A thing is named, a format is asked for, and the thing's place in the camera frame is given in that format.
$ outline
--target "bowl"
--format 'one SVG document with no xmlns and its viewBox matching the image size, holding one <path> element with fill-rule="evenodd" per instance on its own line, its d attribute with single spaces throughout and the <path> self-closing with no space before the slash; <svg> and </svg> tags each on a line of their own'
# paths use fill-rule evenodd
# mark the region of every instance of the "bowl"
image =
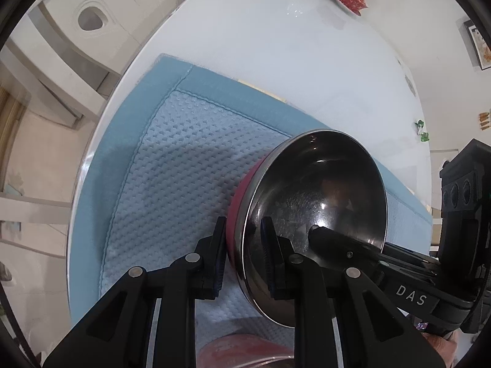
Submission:
<svg viewBox="0 0 491 368">
<path fill-rule="evenodd" d="M 334 130 L 311 130 L 286 140 L 246 176 L 234 197 L 229 256 L 242 291 L 272 321 L 295 326 L 293 301 L 271 298 L 266 283 L 260 222 L 271 216 L 279 236 L 296 253 L 329 262 L 309 247 L 313 225 L 327 227 L 381 251 L 387 229 L 384 183 L 373 158 L 354 138 Z"/>
</svg>

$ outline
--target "blue fabric border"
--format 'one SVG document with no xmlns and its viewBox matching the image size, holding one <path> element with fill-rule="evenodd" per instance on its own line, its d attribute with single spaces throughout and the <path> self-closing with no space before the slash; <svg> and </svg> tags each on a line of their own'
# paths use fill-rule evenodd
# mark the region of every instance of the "blue fabric border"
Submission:
<svg viewBox="0 0 491 368">
<path fill-rule="evenodd" d="M 247 85 L 162 56 L 121 104 L 94 154 L 80 194 L 70 250 L 69 298 L 72 322 L 99 299 L 107 234 L 122 184 L 156 110 L 174 89 L 195 95 L 285 135 L 329 128 L 313 117 Z M 432 223 L 414 195 L 377 162 L 387 192 Z"/>
</svg>

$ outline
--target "stainless steel bowl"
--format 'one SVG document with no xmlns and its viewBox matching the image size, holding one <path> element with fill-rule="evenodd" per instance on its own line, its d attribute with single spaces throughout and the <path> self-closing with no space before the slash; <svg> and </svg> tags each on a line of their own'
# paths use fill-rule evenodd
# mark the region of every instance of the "stainless steel bowl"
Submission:
<svg viewBox="0 0 491 368">
<path fill-rule="evenodd" d="M 313 225 L 328 227 L 381 251 L 387 228 L 384 183 L 365 148 L 332 130 L 313 130 L 285 141 L 254 174 L 242 198 L 234 232 L 239 283 L 259 312 L 293 327 L 293 302 L 272 299 L 265 281 L 259 233 L 264 216 L 272 217 L 277 234 L 289 238 L 296 252 L 321 265 L 326 262 L 308 244 Z"/>
</svg>

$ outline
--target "silver screw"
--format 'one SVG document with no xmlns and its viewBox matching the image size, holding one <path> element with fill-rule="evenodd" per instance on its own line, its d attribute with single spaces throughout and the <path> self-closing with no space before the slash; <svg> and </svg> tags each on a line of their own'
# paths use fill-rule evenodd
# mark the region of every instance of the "silver screw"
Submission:
<svg viewBox="0 0 491 368">
<path fill-rule="evenodd" d="M 131 267 L 129 270 L 128 270 L 128 275 L 132 278 L 136 278 L 136 277 L 139 277 L 141 274 L 143 274 L 143 268 L 141 267 Z"/>
<path fill-rule="evenodd" d="M 289 260 L 293 264 L 300 264 L 301 262 L 303 262 L 303 256 L 297 255 L 296 253 L 294 253 L 294 254 L 290 255 Z"/>
<path fill-rule="evenodd" d="M 199 262 L 201 256 L 198 253 L 189 253 L 186 255 L 186 262 L 196 263 Z"/>
<path fill-rule="evenodd" d="M 350 267 L 346 270 L 346 274 L 348 274 L 348 277 L 350 278 L 358 278 L 361 275 L 361 272 L 356 267 Z"/>
</svg>

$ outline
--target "hand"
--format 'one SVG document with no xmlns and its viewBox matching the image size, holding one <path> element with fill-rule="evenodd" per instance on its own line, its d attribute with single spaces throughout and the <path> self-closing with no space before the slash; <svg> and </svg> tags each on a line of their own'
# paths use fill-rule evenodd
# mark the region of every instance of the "hand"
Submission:
<svg viewBox="0 0 491 368">
<path fill-rule="evenodd" d="M 440 336 L 427 333 L 423 333 L 423 336 L 443 358 L 447 368 L 451 368 L 455 359 L 455 353 L 457 352 L 458 332 L 454 331 L 448 340 L 445 340 Z"/>
</svg>

